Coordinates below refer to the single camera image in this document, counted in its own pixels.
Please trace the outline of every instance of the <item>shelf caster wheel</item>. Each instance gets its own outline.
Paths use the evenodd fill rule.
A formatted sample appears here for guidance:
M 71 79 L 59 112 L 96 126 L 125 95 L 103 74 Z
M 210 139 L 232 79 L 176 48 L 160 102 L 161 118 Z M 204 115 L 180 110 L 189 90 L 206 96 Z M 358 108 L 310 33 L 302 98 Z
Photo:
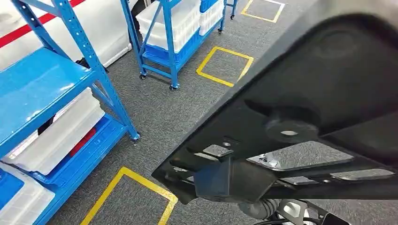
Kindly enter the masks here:
M 141 139 L 141 137 L 142 137 L 142 134 L 140 133 L 140 132 L 138 132 L 137 131 L 137 136 L 135 136 L 134 138 L 132 138 L 132 140 L 133 140 L 133 142 L 134 143 L 137 143 L 140 139 Z

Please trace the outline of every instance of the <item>white plastic container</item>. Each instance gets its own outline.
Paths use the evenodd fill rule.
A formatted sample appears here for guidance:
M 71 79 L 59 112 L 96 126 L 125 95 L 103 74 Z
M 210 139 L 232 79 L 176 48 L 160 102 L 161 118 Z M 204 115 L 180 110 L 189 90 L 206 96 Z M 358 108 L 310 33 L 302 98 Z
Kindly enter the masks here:
M 143 31 L 147 32 L 149 30 L 149 26 L 151 25 L 158 5 L 159 1 L 155 1 L 137 15 L 141 34 Z M 179 39 L 181 35 L 185 35 L 186 30 L 192 21 L 199 19 L 199 7 L 200 0 L 181 0 L 181 2 L 171 9 L 173 39 Z M 160 10 L 158 17 L 156 18 L 151 35 L 166 37 L 163 9 Z
M 33 133 L 1 160 L 47 175 L 104 114 L 99 101 L 86 89 L 56 114 L 41 135 Z
M 224 2 L 218 0 L 206 12 L 200 14 L 200 31 L 199 35 L 205 35 L 221 18 Z
M 224 9 L 224 1 L 218 0 L 214 3 L 206 12 L 200 13 L 200 25 L 204 25 L 209 19 L 211 19 L 215 14 L 219 15 L 220 11 Z
M 173 45 L 174 45 L 174 53 L 179 53 L 180 50 L 184 47 L 184 45 L 191 39 L 193 34 L 195 34 L 196 31 L 198 31 L 200 25 L 199 25 L 199 15 L 193 19 L 191 24 L 189 24 L 185 28 L 185 32 L 180 34 L 177 38 L 173 37 Z M 142 34 L 142 37 L 145 38 L 146 34 L 148 33 L 147 30 L 140 29 L 140 32 Z M 167 46 L 167 38 L 166 36 L 157 36 L 151 33 L 148 41 L 148 45 L 154 45 L 158 46 L 161 48 L 164 48 L 165 50 L 168 50 Z
M 0 163 L 0 168 L 23 181 L 21 189 L 0 210 L 0 225 L 33 224 L 55 194 L 13 167 Z

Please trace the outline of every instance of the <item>blue plastic bin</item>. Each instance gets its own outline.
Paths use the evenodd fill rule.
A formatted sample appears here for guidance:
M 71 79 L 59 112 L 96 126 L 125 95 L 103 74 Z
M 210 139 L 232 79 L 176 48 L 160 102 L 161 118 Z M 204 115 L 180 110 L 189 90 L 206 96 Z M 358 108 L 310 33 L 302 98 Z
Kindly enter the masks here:
M 184 58 L 184 56 L 189 53 L 190 48 L 193 45 L 196 45 L 196 43 L 199 41 L 200 39 L 199 30 L 200 28 L 192 35 L 192 37 L 188 40 L 188 42 L 184 45 L 184 47 L 178 53 L 174 54 L 175 63 L 181 61 Z M 153 57 L 168 60 L 168 50 L 164 48 L 146 44 L 145 52 L 146 54 L 151 55 Z
M 22 188 L 23 181 L 0 169 L 0 210 Z
M 202 0 L 202 1 L 200 1 L 200 12 L 201 13 L 206 12 L 206 10 L 208 10 L 216 2 L 217 2 L 217 0 Z
M 117 129 L 106 115 L 94 127 L 97 132 L 74 156 L 66 155 L 48 175 L 42 175 L 39 172 L 30 172 L 30 175 L 42 183 L 64 187 L 82 166 L 90 162 L 93 154 L 96 153 L 94 149 L 106 139 L 108 132 Z

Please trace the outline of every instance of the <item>yellow floor marking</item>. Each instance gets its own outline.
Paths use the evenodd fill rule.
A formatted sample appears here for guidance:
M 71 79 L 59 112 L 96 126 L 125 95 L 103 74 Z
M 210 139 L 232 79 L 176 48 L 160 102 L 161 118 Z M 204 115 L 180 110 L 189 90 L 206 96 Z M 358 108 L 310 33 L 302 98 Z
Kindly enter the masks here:
M 251 5 L 251 3 L 253 2 L 253 0 L 249 0 L 249 2 L 248 2 L 247 5 L 243 8 L 243 10 L 242 10 L 242 12 L 241 12 L 240 14 L 246 15 L 246 16 L 250 16 L 250 17 L 253 17 L 253 18 L 256 18 L 256 19 L 260 19 L 260 20 L 265 20 L 265 21 L 268 21 L 268 22 L 276 23 L 276 21 L 278 21 L 278 18 L 279 18 L 279 16 L 280 16 L 281 13 L 282 13 L 283 8 L 285 7 L 285 4 L 284 4 L 284 3 L 277 2 L 277 1 L 272 1 L 272 0 L 265 0 L 265 1 L 271 2 L 271 3 L 275 3 L 275 4 L 278 4 L 278 5 L 279 5 L 279 9 L 278 9 L 278 11 L 277 11 L 277 13 L 275 14 L 275 16 L 274 16 L 273 19 L 267 19 L 267 18 L 263 18 L 263 17 L 256 16 L 256 15 L 248 14 L 246 11 L 247 11 L 247 9 L 249 8 L 249 6 Z
M 166 224 L 166 222 L 168 221 L 168 218 L 171 215 L 171 212 L 173 211 L 175 204 L 178 201 L 177 197 L 175 197 L 172 193 L 165 190 L 164 188 L 159 187 L 158 185 L 147 180 L 146 178 L 131 171 L 129 168 L 123 166 L 119 170 L 119 172 L 116 174 L 116 176 L 112 179 L 112 181 L 109 183 L 108 187 L 105 189 L 105 191 L 99 197 L 99 199 L 96 201 L 96 203 L 91 208 L 91 210 L 87 213 L 86 217 L 84 218 L 82 223 L 80 223 L 80 225 L 88 225 L 90 223 L 92 218 L 95 216 L 95 214 L 97 214 L 98 210 L 101 208 L 102 204 L 104 204 L 105 200 L 111 194 L 112 190 L 116 187 L 116 184 L 120 181 L 120 179 L 122 178 L 123 175 L 126 175 L 126 176 L 132 178 L 133 180 L 136 180 L 138 183 L 144 185 L 145 187 L 151 189 L 152 191 L 160 194 L 161 196 L 163 196 L 169 200 L 169 203 L 166 206 L 166 209 L 164 210 L 163 215 L 158 222 L 158 225 Z
M 233 54 L 233 55 L 237 55 L 237 56 L 240 56 L 240 57 L 242 57 L 242 58 L 247 59 L 247 63 L 246 63 L 246 65 L 245 65 L 245 68 L 243 68 L 242 72 L 240 73 L 238 80 L 239 80 L 243 75 L 246 74 L 247 70 L 249 69 L 250 65 L 253 63 L 253 60 L 254 60 L 254 59 L 253 59 L 253 57 L 250 57 L 250 56 L 247 56 L 247 55 L 243 55 L 243 54 L 241 54 L 241 53 L 237 53 L 237 52 L 234 52 L 234 51 L 229 50 L 229 49 L 225 49 L 225 48 L 221 48 L 221 47 L 215 46 L 215 47 L 209 52 L 209 54 L 206 56 L 206 58 L 203 60 L 203 62 L 200 64 L 200 66 L 196 69 L 196 72 L 197 72 L 199 75 L 204 76 L 205 78 L 208 78 L 208 79 L 213 80 L 213 81 L 215 81 L 215 82 L 222 83 L 222 84 L 225 84 L 225 85 L 227 85 L 227 86 L 229 86 L 229 87 L 232 87 L 232 86 L 234 86 L 233 83 L 227 82 L 227 81 L 225 81 L 225 80 L 219 79 L 219 78 L 217 78 L 217 77 L 214 77 L 214 76 L 211 76 L 211 75 L 209 75 L 209 74 L 206 74 L 206 73 L 202 72 L 202 70 L 203 70 L 203 68 L 205 67 L 205 65 L 209 62 L 210 58 L 214 55 L 215 51 L 217 51 L 217 50 L 220 50 L 220 51 L 223 51 L 223 52 L 227 52 L 227 53 L 230 53 L 230 54 Z

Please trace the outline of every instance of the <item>blue shelving unit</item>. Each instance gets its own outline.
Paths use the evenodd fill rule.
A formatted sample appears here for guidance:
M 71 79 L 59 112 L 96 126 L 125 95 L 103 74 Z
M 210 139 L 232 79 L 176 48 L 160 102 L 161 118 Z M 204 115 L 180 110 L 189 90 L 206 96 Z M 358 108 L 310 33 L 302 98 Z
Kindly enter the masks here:
M 145 39 L 143 40 L 142 45 L 140 46 L 137 32 L 134 28 L 133 18 L 131 17 L 131 13 L 129 10 L 128 0 L 121 0 L 124 16 L 126 17 L 127 26 L 129 29 L 130 41 L 133 44 L 134 52 L 135 52 L 135 55 L 137 56 L 137 61 L 138 61 L 138 65 L 140 68 L 140 78 L 145 79 L 147 76 L 146 70 L 151 70 L 151 71 L 156 72 L 164 77 L 171 79 L 171 83 L 170 83 L 171 90 L 176 90 L 180 86 L 180 84 L 178 83 L 178 79 L 177 79 L 178 72 L 185 65 L 185 63 L 188 61 L 188 59 L 202 45 L 202 43 L 209 36 L 209 34 L 216 27 L 218 27 L 218 25 L 220 25 L 220 27 L 218 29 L 218 32 L 220 34 L 224 30 L 225 6 L 227 5 L 227 0 L 224 0 L 224 10 L 222 11 L 222 18 L 216 23 L 216 25 L 214 27 L 212 27 L 209 30 L 209 32 L 207 34 L 200 36 L 200 38 L 197 41 L 195 41 L 194 44 L 189 46 L 189 48 L 186 50 L 187 53 L 182 57 L 182 59 L 180 59 L 179 62 L 176 62 L 175 57 L 174 57 L 175 53 L 174 53 L 174 45 L 173 45 L 173 32 L 171 29 L 171 26 L 172 26 L 171 25 L 171 9 L 176 4 L 178 4 L 180 1 L 181 0 L 159 0 L 160 4 L 156 10 L 156 13 L 155 13 L 153 19 L 152 19 L 152 23 L 149 26 L 148 33 L 147 33 Z M 165 27 L 166 27 L 166 38 L 167 38 L 167 45 L 168 45 L 168 59 L 167 60 L 163 59 L 163 58 L 155 57 L 155 56 L 147 54 L 145 52 L 146 42 L 150 36 L 152 28 L 155 24 L 156 18 L 157 18 L 158 14 L 160 12 L 160 9 L 162 7 L 163 7 L 163 16 L 164 16 L 164 22 L 165 22 Z M 145 64 L 145 60 L 149 60 L 149 61 L 155 62 L 164 67 L 169 68 L 170 73 L 164 72 L 164 71 L 154 68 L 148 64 Z
M 85 88 L 115 112 L 96 125 L 97 133 L 72 157 L 65 157 L 50 174 L 27 173 L 55 193 L 54 199 L 35 224 L 45 224 L 76 190 L 97 164 L 128 133 L 140 136 L 129 119 L 103 66 L 93 50 L 72 6 L 67 0 L 11 0 L 43 43 L 40 48 L 0 72 L 0 158 L 54 116 Z M 33 14 L 33 5 L 64 22 L 91 69 L 80 66 L 51 39 Z

